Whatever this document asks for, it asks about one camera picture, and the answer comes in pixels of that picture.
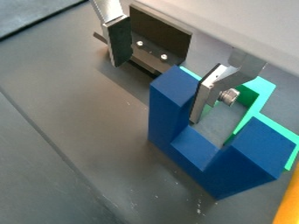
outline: orange object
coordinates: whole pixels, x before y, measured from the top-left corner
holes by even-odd
[[[274,224],[299,224],[299,164],[295,167],[294,176],[286,189]]]

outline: blue u-shaped block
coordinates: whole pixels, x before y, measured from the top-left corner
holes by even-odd
[[[198,83],[178,66],[151,83],[149,139],[221,200],[278,179],[295,144],[254,117],[219,149],[190,126]]]

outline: scratch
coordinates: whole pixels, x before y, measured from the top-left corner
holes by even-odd
[[[115,207],[118,207],[118,204],[104,195],[104,194],[102,194],[103,195],[103,197],[110,201],[110,203],[115,206]]]

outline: bolt head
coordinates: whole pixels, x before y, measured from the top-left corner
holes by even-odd
[[[142,40],[136,41],[136,46],[142,47],[145,45],[145,42]]]
[[[167,60],[169,60],[167,54],[162,54],[162,61],[167,61]]]

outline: metal bracket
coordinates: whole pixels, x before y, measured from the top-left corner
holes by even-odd
[[[199,123],[202,115],[217,101],[233,105],[239,97],[234,88],[254,80],[267,63],[254,55],[234,49],[229,58],[230,67],[218,64],[199,82],[191,109],[191,122]]]
[[[130,19],[132,39],[130,46],[134,51],[132,57],[127,60],[134,61],[147,71],[158,75],[166,72],[173,65],[181,65],[185,62],[193,33],[183,28],[175,19],[141,3],[130,5]],[[103,36],[94,33],[94,37],[107,43],[110,49],[114,49],[114,45],[116,45],[116,51],[119,51],[120,46],[127,44],[122,38],[119,44],[108,42],[104,31]]]

